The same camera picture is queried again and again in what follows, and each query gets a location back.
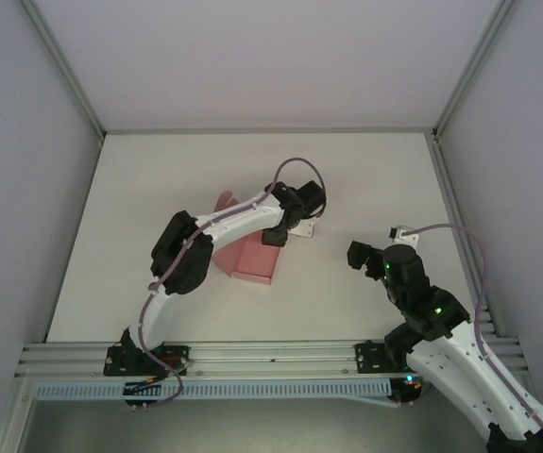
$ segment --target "cable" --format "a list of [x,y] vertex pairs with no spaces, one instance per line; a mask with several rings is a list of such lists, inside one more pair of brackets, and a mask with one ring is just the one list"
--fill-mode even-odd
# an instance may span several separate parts
[[384,401],[383,399],[376,399],[376,398],[371,398],[371,397],[366,397],[366,396],[344,395],[344,396],[341,396],[340,399],[346,399],[348,401],[357,401],[359,403],[375,404],[377,406],[383,406],[385,408],[391,408],[391,409],[399,408],[399,403],[396,403],[394,401],[391,401],[391,400]]
[[[195,238],[199,234],[201,234],[204,230],[206,230],[206,228],[210,227],[212,225],[212,222],[215,222],[215,223],[220,222],[220,221],[225,220],[225,219],[227,219],[227,218],[229,218],[229,217],[231,217],[233,215],[241,214],[242,212],[246,212],[248,210],[253,210],[257,205],[260,205],[264,200],[267,199],[267,197],[271,194],[271,192],[273,192],[273,189],[275,189],[275,186],[278,183],[278,180],[280,178],[281,170],[283,170],[283,167],[285,167],[290,162],[303,162],[303,163],[306,163],[307,165],[309,165],[309,167],[311,167],[311,169],[314,171],[315,175],[319,179],[319,185],[321,186],[322,190],[326,191],[326,184],[324,182],[324,178],[319,173],[317,168],[310,161],[308,161],[308,160],[306,160],[304,158],[286,159],[284,162],[282,162],[280,164],[280,166],[278,167],[278,169],[275,172],[275,175],[273,176],[273,181],[271,182],[271,184],[269,185],[267,190],[263,193],[263,195],[261,195],[261,197],[258,200],[255,200],[252,205],[244,206],[244,207],[238,208],[236,210],[231,210],[231,211],[225,212],[224,214],[221,214],[221,215],[219,215],[217,217],[214,217],[213,219],[209,220],[204,225],[202,225],[200,228],[198,228],[196,231],[194,231],[192,233],[192,235],[189,238],[187,238],[187,241],[185,241],[185,243],[183,244],[183,246],[181,247],[181,249],[177,253],[177,256],[175,257],[173,262],[170,264],[170,266],[168,267],[166,272],[164,272],[164,274],[158,280],[154,281],[153,283],[151,283],[147,287],[147,289],[151,293],[147,297],[147,299],[145,300],[145,303],[143,304],[143,307],[141,308],[141,312],[139,314],[139,328],[138,328],[139,344],[141,345],[141,349],[144,351],[144,353],[147,355],[147,357],[149,357],[151,360],[153,360],[155,363],[157,363],[159,366],[161,366],[164,370],[166,370],[166,372],[167,372],[166,377],[172,375],[177,379],[177,382],[178,382],[178,389],[177,389],[176,392],[174,392],[172,395],[168,396],[167,398],[164,398],[164,399],[161,399],[159,401],[155,401],[155,402],[153,402],[153,403],[151,403],[149,405],[146,405],[148,408],[152,408],[152,407],[155,407],[155,406],[160,406],[162,404],[170,403],[171,401],[176,399],[184,390],[183,381],[180,378],[180,375],[178,374],[178,372],[175,369],[173,369],[172,366],[170,366],[167,363],[165,363],[165,362],[161,361],[160,359],[158,359],[151,352],[151,350],[147,347],[147,345],[145,344],[144,335],[143,335],[143,322],[144,322],[144,319],[145,319],[145,314],[147,313],[147,309],[149,308],[149,306],[151,305],[151,303],[154,300],[154,297],[158,293],[158,289],[164,283],[164,281],[166,281],[166,279],[169,278],[172,275],[173,272],[175,272],[175,269],[177,269],[178,264],[183,259],[183,257],[185,256],[185,253],[187,253],[187,250],[189,249],[189,247],[191,246],[191,244],[194,242]],[[323,213],[325,208],[326,208],[326,205],[324,203],[324,205],[322,205],[320,211],[315,216],[319,217]]]
[[328,206],[328,202],[324,201],[322,203],[322,205],[321,205],[321,208],[319,208],[318,212],[313,213],[313,214],[309,214],[308,216],[303,217],[302,220],[309,220],[309,219],[313,219],[314,217],[318,219],[319,217],[321,217],[324,214],[324,211],[326,210],[326,206]]
[[482,357],[485,357],[485,360],[487,361],[487,364],[489,365],[489,368],[492,369],[492,371],[496,374],[496,376],[501,380],[501,382],[506,386],[506,388],[510,391],[510,393],[517,399],[517,401],[520,403],[520,405],[525,409],[525,411],[532,417],[532,419],[539,425],[539,427],[543,431],[543,421],[539,418],[537,414],[535,414],[532,407],[527,403],[525,398],[520,395],[519,392],[517,392],[517,389],[510,383],[508,378],[503,374],[503,372],[496,366],[496,363],[494,363],[491,358],[487,355],[487,350],[485,349],[484,342],[483,342],[483,336],[481,335],[481,310],[484,305],[484,300],[487,294],[487,255],[485,253],[485,249],[483,246],[483,243],[481,242],[481,239],[470,231],[465,226],[460,226],[456,224],[435,224],[435,225],[429,225],[425,226],[423,228],[413,229],[410,231],[406,231],[402,233],[402,236],[411,236],[413,234],[420,234],[424,233],[425,231],[429,231],[431,229],[438,229],[438,228],[451,228],[451,229],[457,229],[458,231],[462,231],[466,233],[474,242],[477,244],[477,247],[479,248],[479,252],[481,253],[481,260],[483,262],[483,273],[481,276],[481,291],[479,292],[479,298],[477,299],[477,305],[475,305],[475,314],[474,314],[474,320],[473,320],[473,327],[475,332],[475,341],[477,342],[477,345],[479,346],[479,350],[481,351]]
[[[183,371],[187,369],[187,366],[188,365],[185,365],[179,370],[175,370],[175,372],[177,372],[178,374],[181,374]],[[160,375],[160,376],[150,377],[146,380],[142,380],[141,382],[128,382],[127,385],[132,385],[132,387],[125,388],[125,394],[134,396],[142,392],[143,390],[146,390],[150,388],[151,386],[156,385],[158,382],[165,380],[166,378],[168,378],[168,375]]]

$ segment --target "robotic arm link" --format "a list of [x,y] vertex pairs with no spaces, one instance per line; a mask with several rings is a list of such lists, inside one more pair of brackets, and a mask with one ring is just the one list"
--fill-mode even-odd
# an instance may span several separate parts
[[[416,244],[406,241],[402,232],[395,228],[395,244],[384,250],[353,242],[348,251],[349,265],[361,269],[365,264],[365,274],[382,281],[405,318],[405,324],[384,338],[388,357],[396,366],[418,372],[445,395],[487,440],[489,453],[543,453],[543,405],[485,342],[483,347],[477,344],[467,310],[452,294],[430,284]],[[521,405],[490,361],[533,413]]]
[[[151,272],[161,286],[150,285],[153,294],[120,342],[128,368],[150,369],[144,348],[152,350],[164,341],[166,313],[172,309],[173,299],[190,293],[204,281],[215,251],[259,230],[263,231],[264,244],[284,246],[289,231],[326,202],[325,191],[314,181],[299,189],[276,182],[270,193],[268,189],[212,214],[192,217],[183,210],[173,216],[151,252]],[[184,249],[190,240],[190,246]]]

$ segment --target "white wall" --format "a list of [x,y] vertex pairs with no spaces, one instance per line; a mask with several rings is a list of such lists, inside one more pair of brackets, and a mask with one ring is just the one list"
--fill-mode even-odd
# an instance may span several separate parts
[[494,303],[543,398],[543,2],[520,2],[444,139]]
[[13,0],[0,0],[0,413],[53,308],[96,138]]
[[109,131],[432,126],[498,0],[37,0]]

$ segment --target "white table surface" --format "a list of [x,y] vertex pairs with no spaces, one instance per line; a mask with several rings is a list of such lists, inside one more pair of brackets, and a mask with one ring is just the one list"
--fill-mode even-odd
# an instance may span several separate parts
[[[149,254],[173,214],[208,213],[225,190],[250,197],[292,156],[326,180],[314,237],[289,239],[270,287],[211,265],[178,301],[166,340],[378,339],[401,324],[381,283],[348,267],[347,250],[352,240],[386,247],[394,225],[448,221],[423,134],[108,135],[48,342],[119,340],[144,303]],[[295,163],[281,180],[312,178]],[[418,253],[431,282],[472,310],[452,233],[425,233]]]

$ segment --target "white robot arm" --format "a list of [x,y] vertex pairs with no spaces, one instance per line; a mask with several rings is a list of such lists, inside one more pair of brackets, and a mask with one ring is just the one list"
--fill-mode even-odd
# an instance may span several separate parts
[[382,281],[405,318],[384,338],[388,357],[446,396],[487,440],[488,452],[543,453],[543,405],[483,339],[480,347],[467,310],[430,284],[416,253],[417,236],[403,232],[394,228],[395,244],[384,250],[353,242],[348,251],[349,265],[365,264],[365,274]]
[[121,340],[127,361],[138,368],[139,362],[146,361],[144,349],[154,349],[164,341],[164,313],[172,309],[173,299],[204,281],[215,251],[259,230],[264,244],[284,246],[288,233],[325,203],[325,191],[314,181],[299,189],[277,182],[225,210],[197,217],[186,211],[175,214],[151,252],[151,271],[157,278],[150,285],[152,295]]
[[[280,201],[275,196],[270,195],[261,204],[257,205],[256,200],[261,199],[263,194],[264,193],[259,193],[244,203],[232,206],[225,210],[220,210],[208,215],[200,215],[195,218],[194,224],[198,228],[212,222],[212,225],[206,228],[205,233],[202,233],[210,238],[210,244],[212,245],[212,252],[210,255],[208,253],[203,255],[205,260],[210,260],[210,257],[215,251],[220,250],[229,243],[237,241],[255,231],[277,227],[280,224],[285,213],[285,210],[280,206]],[[240,210],[243,211],[231,215],[220,222],[215,222],[215,219],[218,219],[227,213]],[[154,251],[160,253],[161,248],[162,245],[159,242],[157,244],[158,251],[156,251],[156,249],[154,249]],[[167,291],[159,291],[154,296],[143,319],[143,335],[146,347],[153,349],[165,340],[164,335],[167,330],[165,320],[167,317],[164,316],[164,312],[172,308],[172,300],[176,297],[178,297],[178,293],[173,292],[173,288],[170,286]],[[129,328],[130,337],[135,340],[138,338],[137,332],[139,324],[137,319]],[[135,342],[135,344],[141,348],[140,342]]]

